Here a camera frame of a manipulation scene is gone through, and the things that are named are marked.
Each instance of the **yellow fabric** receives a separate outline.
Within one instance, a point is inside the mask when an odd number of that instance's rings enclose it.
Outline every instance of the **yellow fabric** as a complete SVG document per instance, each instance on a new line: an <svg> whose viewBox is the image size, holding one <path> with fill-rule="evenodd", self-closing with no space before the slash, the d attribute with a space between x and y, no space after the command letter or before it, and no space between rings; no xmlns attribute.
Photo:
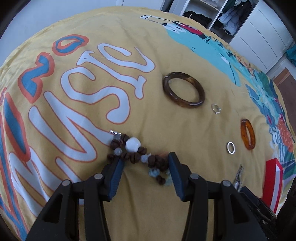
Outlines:
<svg viewBox="0 0 296 241"><path fill-rule="evenodd" d="M158 18L140 18L144 15ZM69 177L58 167L55 162L57 157L61 158L81 180L86 180L89 176L100 172L107 164L106 155L111 153L111 149L78 125L76 125L78 130L96 150L96 158L92 161L79 162L69 158L34 127L28 114L32 106L38 108L41 116L64 143L82 151L82 147L74 140L73 135L60 122L46 101L44 93L50 91L64 105L86 116L94 126L103 131L108 132L112 129L137 137L141 144L148 148L149 153L176 152L181 163L187 164L192 172L198 173L206 180L220 182L228 179L232 182L242 164L244 166L243 184L255 195L262 196L265 162L274 158L274 150L270 146L272 136L268 131L266 118L251 100L245 86L245 84L249 85L249 82L240 72L237 72L240 86L235 85L225 73L209 61L172 39L164 25L161 25L169 20L193 26L205 35L219 39L200 24L185 17L144 8L111 7L92 10L59 21L19 46L0 68L0 87L1 90L7 87L5 93L9 92L20 112L28 145L60 180ZM52 50L53 43L72 34L85 36L89 42L66 56L56 55ZM219 40L230 49L224 41ZM62 46L68 43L70 41L66 40ZM132 53L130 56L124 56L110 47L105 47L105 50L117 59L146 65L136 47L154 63L155 67L150 72L143 72L136 68L119 66L106 59L98 50L97 46L101 43L121 47ZM131 84L117 80L107 71L89 62L81 65L78 63L78 65L93 73L95 80L91 81L81 74L70 75L72 87L88 95L106 86L115 86L124 90L129 99L130 112L123 123L114 124L107 119L107 113L118 107L118 98L115 95L109 95L94 104L87 104L70 99L63 91L62 75L67 70L77 67L76 64L84 51L92 51L93 53L90 53L92 57L121 75L131 76L136 80L141 75L147 80L143 88L144 97L141 99L136 97L135 88ZM20 91L18 78L25 70L36 67L36 58L42 52L49 53L53 58L54 72L50 76L41 77L42 93L34 103L30 103ZM242 57L241 61L248 65L250 71L254 68ZM206 94L205 102L201 107L182 108L164 94L162 78L170 72L187 73L201 83ZM174 84L180 95L186 96L187 93L192 93L188 85L172 83ZM211 104L214 103L222 109L218 115L212 111ZM4 105L5 101L0 107L3 123ZM243 118L250 120L255 130L256 147L252 151L245 148L241 138L240 120ZM1 131L3 131L9 160L9 154L16 151L6 129ZM234 155L226 151L226 144L229 141L235 144ZM142 163L135 165L126 163L116 196L110 203L104 203L113 241L181 240L188 203L182 203L179 200L172 185L159 186L155 179L148 175L148 170L147 165ZM21 174L18 177L28 194L39 205L44 206L46 203L44 196L40 195ZM44 192L51 196L53 190L43 181L41 186ZM15 192L21 214L30 229L35 216L23 197L17 190ZM1 186L0 194L5 205L9 207L6 192ZM11 223L10 226L13 225L7 216L4 218ZM207 240L211 240L212 205L210 205L208 225Z"/></svg>

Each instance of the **open closet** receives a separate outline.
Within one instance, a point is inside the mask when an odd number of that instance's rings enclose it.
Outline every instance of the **open closet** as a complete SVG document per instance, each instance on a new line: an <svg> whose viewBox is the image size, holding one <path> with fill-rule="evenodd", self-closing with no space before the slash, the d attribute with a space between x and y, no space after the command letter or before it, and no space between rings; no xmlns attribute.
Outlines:
<svg viewBox="0 0 296 241"><path fill-rule="evenodd" d="M197 22L211 18L202 25L265 73L293 42L283 22L263 0L174 0L169 12Z"/></svg>

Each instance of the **blue gripper pad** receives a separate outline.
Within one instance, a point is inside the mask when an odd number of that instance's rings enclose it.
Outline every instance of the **blue gripper pad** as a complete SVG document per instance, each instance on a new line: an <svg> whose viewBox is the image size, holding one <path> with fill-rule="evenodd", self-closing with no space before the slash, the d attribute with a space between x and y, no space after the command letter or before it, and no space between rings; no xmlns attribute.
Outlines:
<svg viewBox="0 0 296 241"><path fill-rule="evenodd" d="M110 200L112 200L112 198L116 195L116 191L120 182L123 168L124 168L124 161L122 159L119 159L109 183L110 186L109 186L108 198Z"/></svg>
<svg viewBox="0 0 296 241"><path fill-rule="evenodd" d="M181 201L184 201L185 199L184 189L187 186L188 177L184 173L183 167L179 162L179 159L176 153L171 152L168 155L168 162L169 162L170 174L172 176L176 194L181 199Z"/></svg>

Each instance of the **large white bead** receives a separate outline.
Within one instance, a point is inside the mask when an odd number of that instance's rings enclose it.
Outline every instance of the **large white bead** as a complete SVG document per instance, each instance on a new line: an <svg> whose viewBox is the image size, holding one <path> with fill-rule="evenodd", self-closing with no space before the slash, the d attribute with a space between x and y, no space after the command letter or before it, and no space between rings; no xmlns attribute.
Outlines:
<svg viewBox="0 0 296 241"><path fill-rule="evenodd" d="M135 137L131 137L126 141L126 150L128 152L137 152L140 146L141 142Z"/></svg>

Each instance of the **red and white box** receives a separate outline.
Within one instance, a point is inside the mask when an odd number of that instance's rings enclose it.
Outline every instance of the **red and white box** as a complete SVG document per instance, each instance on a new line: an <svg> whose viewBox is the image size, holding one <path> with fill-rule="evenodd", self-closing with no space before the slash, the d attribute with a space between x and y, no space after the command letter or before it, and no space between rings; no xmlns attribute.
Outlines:
<svg viewBox="0 0 296 241"><path fill-rule="evenodd" d="M267 161L262 200L274 213L276 213L279 205L282 184L283 168L278 159Z"/></svg>

